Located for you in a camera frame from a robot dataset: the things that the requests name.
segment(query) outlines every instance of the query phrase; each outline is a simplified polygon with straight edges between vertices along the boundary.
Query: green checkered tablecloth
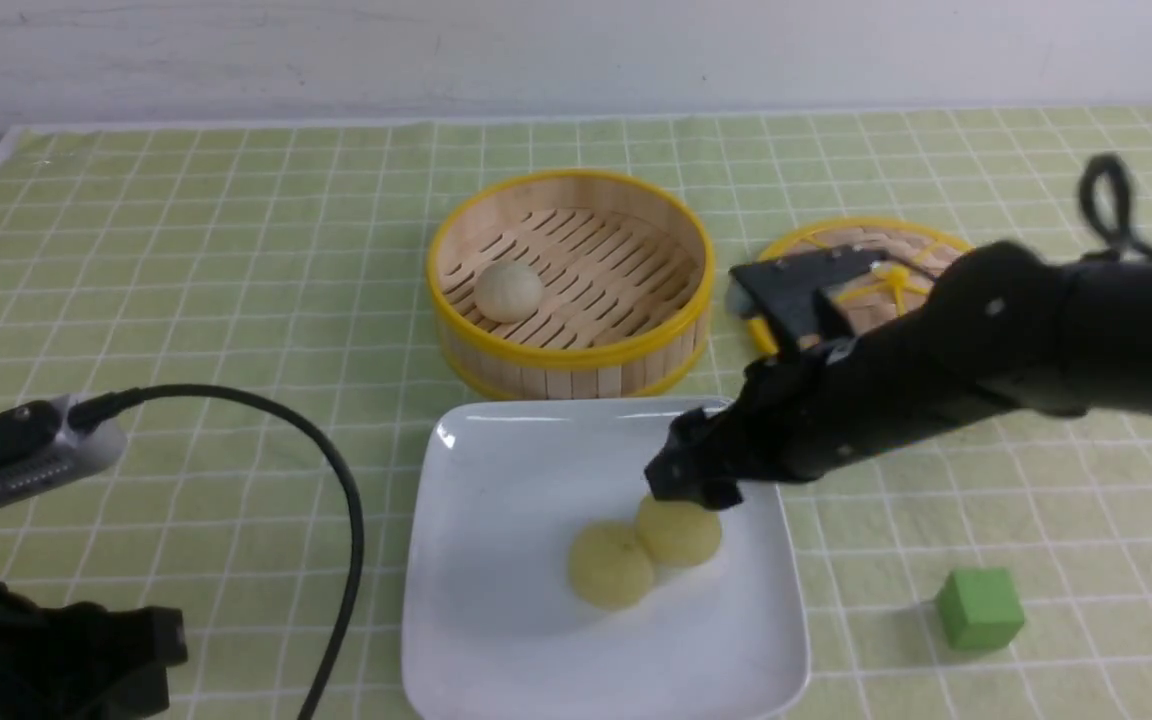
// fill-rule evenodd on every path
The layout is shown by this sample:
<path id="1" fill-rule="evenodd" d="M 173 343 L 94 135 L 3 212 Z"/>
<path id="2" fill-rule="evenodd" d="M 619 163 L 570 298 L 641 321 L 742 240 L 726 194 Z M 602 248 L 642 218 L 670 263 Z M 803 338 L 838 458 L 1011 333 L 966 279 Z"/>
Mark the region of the green checkered tablecloth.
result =
<path id="1" fill-rule="evenodd" d="M 412 717 L 399 623 L 420 456 L 476 400 L 420 281 L 440 222 L 487 183 L 590 165 L 700 214 L 726 266 L 851 215 L 1092 247 L 1074 204 L 1115 149 L 1152 238 L 1152 108 L 612 119 L 493 126 L 23 131 L 0 162 L 0 409 L 149 382 L 225 382 L 321 423 L 357 470 L 364 593 L 321 717 Z M 753 354 L 719 318 L 677 393 Z M 294 430 L 200 401 L 126 418 L 115 471 L 0 511 L 0 575 L 37 602 L 185 612 L 170 717 L 291 717 L 338 605 L 347 521 Z M 813 646 L 791 720 L 1152 717 L 1152 419 L 1014 416 L 782 492 Z M 983 659 L 925 601 L 1006 564 L 1029 627 Z M 740 578 L 732 592 L 738 592 Z"/>

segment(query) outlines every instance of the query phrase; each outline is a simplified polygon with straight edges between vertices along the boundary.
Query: bamboo steamer lid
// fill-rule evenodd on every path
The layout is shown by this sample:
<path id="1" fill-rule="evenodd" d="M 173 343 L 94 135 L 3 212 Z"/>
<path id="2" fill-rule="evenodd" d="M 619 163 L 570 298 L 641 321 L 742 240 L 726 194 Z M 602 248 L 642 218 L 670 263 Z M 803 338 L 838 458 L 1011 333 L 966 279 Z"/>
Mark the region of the bamboo steamer lid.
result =
<path id="1" fill-rule="evenodd" d="M 893 258 L 914 265 L 933 278 L 945 272 L 965 251 L 972 250 L 965 241 L 925 225 L 888 218 L 839 218 L 787 234 L 763 251 L 758 259 L 772 260 L 843 245 L 886 250 Z M 927 301 L 932 281 L 923 273 L 911 272 L 900 263 L 884 263 L 867 274 L 832 288 L 829 297 L 844 311 L 856 333 L 864 334 L 918 309 Z M 763 354 L 776 354 L 776 341 L 765 320 L 755 318 L 749 320 L 748 327 Z M 817 341 L 818 338 L 804 338 L 801 344 L 811 346 Z"/>

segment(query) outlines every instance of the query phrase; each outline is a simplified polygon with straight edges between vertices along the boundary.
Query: black cable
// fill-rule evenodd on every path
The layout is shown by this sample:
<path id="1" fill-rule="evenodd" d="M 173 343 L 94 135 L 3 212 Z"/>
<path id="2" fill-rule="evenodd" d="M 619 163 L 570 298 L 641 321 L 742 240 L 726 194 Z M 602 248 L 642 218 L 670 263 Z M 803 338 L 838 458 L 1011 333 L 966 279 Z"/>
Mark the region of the black cable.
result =
<path id="1" fill-rule="evenodd" d="M 305 433 L 323 456 L 328 460 L 332 470 L 340 479 L 340 488 L 344 492 L 346 509 L 349 515 L 349 569 L 344 579 L 344 596 L 340 600 L 338 619 L 332 627 L 328 637 L 328 646 L 323 651 L 323 660 L 319 662 L 319 670 L 314 674 L 314 682 L 310 683 L 310 691 L 305 696 L 305 702 L 301 705 L 298 720 L 310 720 L 314 717 L 314 711 L 323 700 L 323 692 L 328 684 L 332 669 L 335 666 L 340 646 L 344 643 L 344 635 L 349 629 L 349 616 L 353 614 L 353 606 L 358 598 L 358 585 L 362 582 L 362 558 L 364 556 L 364 528 L 362 528 L 362 501 L 358 498 L 358 484 L 349 473 L 349 464 L 340 456 L 340 450 L 319 430 L 317 425 L 297 414 L 290 407 L 279 404 L 268 397 L 252 395 L 250 392 L 234 389 L 221 386 L 206 386 L 206 384 L 165 384 L 164 386 L 147 388 L 131 388 L 123 392 L 113 392 L 109 395 L 91 397 L 74 406 L 69 411 L 69 425 L 73 429 L 90 430 L 105 420 L 113 419 L 114 416 L 131 410 L 132 407 L 145 404 L 158 397 L 214 397 L 215 400 L 228 400 L 237 402 L 240 406 L 252 407 L 263 414 L 274 415 L 275 418 L 288 420 L 294 427 Z"/>
<path id="2" fill-rule="evenodd" d="M 1096 204 L 1096 187 L 1101 181 L 1111 188 L 1113 225 L 1101 218 L 1101 210 Z M 1128 169 L 1119 156 L 1102 152 L 1087 160 L 1087 167 L 1078 181 L 1078 209 L 1084 222 L 1105 241 L 1114 259 L 1126 250 L 1135 250 L 1144 258 L 1152 258 L 1152 245 L 1142 240 L 1132 226 L 1132 179 L 1128 176 Z"/>

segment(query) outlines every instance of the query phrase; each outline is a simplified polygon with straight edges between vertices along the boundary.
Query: yellow rim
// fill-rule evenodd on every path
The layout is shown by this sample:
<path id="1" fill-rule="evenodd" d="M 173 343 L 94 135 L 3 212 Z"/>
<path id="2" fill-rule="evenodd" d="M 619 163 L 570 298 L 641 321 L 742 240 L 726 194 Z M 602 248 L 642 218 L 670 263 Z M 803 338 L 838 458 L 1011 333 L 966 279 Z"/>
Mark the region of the yellow rim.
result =
<path id="1" fill-rule="evenodd" d="M 952 247 L 952 249 L 960 252 L 965 252 L 972 250 L 972 247 L 968 242 L 961 240 L 960 237 L 952 236 L 952 234 L 939 232 L 937 228 L 929 228 L 926 225 L 909 223 L 905 220 L 897 220 L 895 218 L 835 218 L 832 220 L 823 220 L 819 223 L 806 225 L 806 227 L 798 228 L 796 232 L 787 234 L 787 236 L 781 237 L 772 245 L 767 247 L 761 255 L 758 256 L 759 260 L 771 260 L 773 258 L 780 258 L 781 255 L 786 255 L 790 247 L 797 245 L 799 242 L 812 242 L 812 237 L 820 232 L 831 232 L 831 229 L 836 228 L 850 228 L 855 225 L 881 225 L 886 228 L 895 228 L 900 232 L 916 232 L 927 236 L 942 245 Z M 750 336 L 755 339 L 755 346 L 758 346 L 758 350 L 763 355 L 776 355 L 776 340 L 772 338 L 772 331 L 767 328 L 767 320 L 763 318 L 753 318 L 745 321 L 745 327 L 749 328 Z"/>
<path id="2" fill-rule="evenodd" d="M 439 290 L 438 251 L 440 247 L 444 245 L 444 238 L 447 237 L 447 233 L 450 232 L 452 226 L 456 223 L 456 220 L 458 220 L 463 213 L 476 204 L 479 204 L 480 200 L 486 199 L 488 196 L 509 190 L 509 188 L 518 184 L 538 182 L 544 179 L 571 176 L 608 179 L 609 181 L 631 184 L 639 188 L 639 190 L 644 190 L 660 197 L 660 199 L 668 202 L 668 204 L 675 210 L 684 214 L 687 221 L 694 225 L 696 230 L 700 234 L 700 245 L 704 247 L 705 250 L 704 268 L 702 268 L 700 283 L 696 287 L 696 293 L 690 300 L 687 301 L 687 304 L 683 305 L 681 310 L 679 310 L 675 314 L 669 316 L 668 319 L 664 320 L 664 323 L 660 323 L 657 327 L 650 329 L 649 332 L 645 332 L 639 336 L 628 338 L 628 340 L 613 342 L 612 344 L 586 347 L 582 348 L 582 350 L 553 350 L 553 348 L 547 347 L 526 347 L 502 340 L 501 338 L 495 338 L 492 333 L 488 333 L 479 327 L 475 327 L 475 325 L 463 318 L 461 313 L 457 313 L 456 309 L 454 309 L 452 303 L 447 301 L 447 297 L 444 296 L 444 291 Z M 687 327 L 689 327 L 689 325 L 696 323 L 696 320 L 700 318 L 700 314 L 703 314 L 705 309 L 708 306 L 708 296 L 713 293 L 714 248 L 713 242 L 710 242 L 708 240 L 708 233 L 705 232 L 705 225 L 700 222 L 700 219 L 696 217 L 690 209 L 687 209 L 687 205 L 677 200 L 676 197 L 660 190 L 660 188 L 654 187 L 653 184 L 643 182 L 639 179 L 622 176 L 620 173 L 608 173 L 605 170 L 550 170 L 530 174 L 530 176 L 508 179 L 508 181 L 486 188 L 486 190 L 478 192 L 475 197 L 471 197 L 471 199 L 462 202 L 460 209 L 456 209 L 454 213 L 444 220 L 444 223 L 438 228 L 434 241 L 430 243 L 429 258 L 425 260 L 425 283 L 429 285 L 430 296 L 434 300 L 435 313 L 444 319 L 444 323 L 448 324 L 448 327 L 450 327 L 453 332 L 456 332 L 458 336 L 464 338 L 468 343 L 479 348 L 479 350 L 497 357 L 503 357 L 503 359 L 513 361 L 513 363 L 517 363 L 520 365 L 528 365 L 532 367 L 545 367 L 548 370 L 593 370 L 608 365 L 623 365 L 628 361 L 635 361 L 637 357 L 643 357 L 644 355 L 660 350 L 660 348 L 667 346 L 669 341 L 677 338 L 680 333 L 684 332 Z"/>
<path id="3" fill-rule="evenodd" d="M 488 386 L 488 384 L 482 381 L 482 379 L 479 379 L 479 377 L 475 373 L 468 372 L 465 365 L 461 365 L 460 361 L 447 351 L 447 343 L 440 344 L 444 347 L 444 359 L 446 359 L 447 365 L 452 367 L 452 372 L 456 373 L 457 377 L 461 378 L 461 381 L 465 382 L 467 386 L 470 386 L 470 389 L 473 392 L 479 393 L 479 395 L 487 397 L 488 400 L 524 400 L 523 397 L 509 395 L 508 392 L 502 392 L 498 388 Z M 623 397 L 647 397 L 660 395 L 660 393 L 676 386 L 682 378 L 687 377 L 687 373 L 691 372 L 691 367 L 696 364 L 696 361 L 699 361 L 702 354 L 704 354 L 705 347 L 706 346 L 704 343 L 696 346 L 696 350 L 691 351 L 691 355 L 687 357 L 682 365 L 677 365 L 677 367 L 673 369 L 666 377 L 660 378 L 659 381 L 652 382 L 645 388 L 630 393 L 630 395 L 626 395 Z"/>

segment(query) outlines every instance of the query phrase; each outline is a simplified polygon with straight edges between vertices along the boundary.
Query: bamboo steamer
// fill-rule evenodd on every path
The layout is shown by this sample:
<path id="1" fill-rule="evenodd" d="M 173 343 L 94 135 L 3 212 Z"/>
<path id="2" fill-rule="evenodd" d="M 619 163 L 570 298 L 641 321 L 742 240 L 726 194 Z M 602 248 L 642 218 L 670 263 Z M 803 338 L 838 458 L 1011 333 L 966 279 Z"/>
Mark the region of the bamboo steamer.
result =
<path id="1" fill-rule="evenodd" d="M 484 318 L 477 274 L 536 270 L 540 309 Z M 488 397 L 657 395 L 708 340 L 714 255 L 700 220 L 649 183 L 602 170 L 531 174 L 488 188 L 445 220 L 426 263 L 444 356 Z"/>
<path id="2" fill-rule="evenodd" d="M 772 260 L 840 245 L 886 250 L 933 278 L 940 276 L 952 262 L 972 250 L 965 241 L 926 225 L 889 218 L 838 218 L 787 234 L 764 250 L 758 259 Z M 931 290 L 931 279 L 911 273 L 900 264 L 884 263 L 873 272 L 833 288 L 829 297 L 844 311 L 852 329 L 863 334 L 922 306 Z M 759 351 L 765 355 L 776 354 L 776 341 L 761 318 L 749 320 L 748 328 Z M 817 340 L 818 338 L 804 338 L 801 344 L 811 346 Z"/>

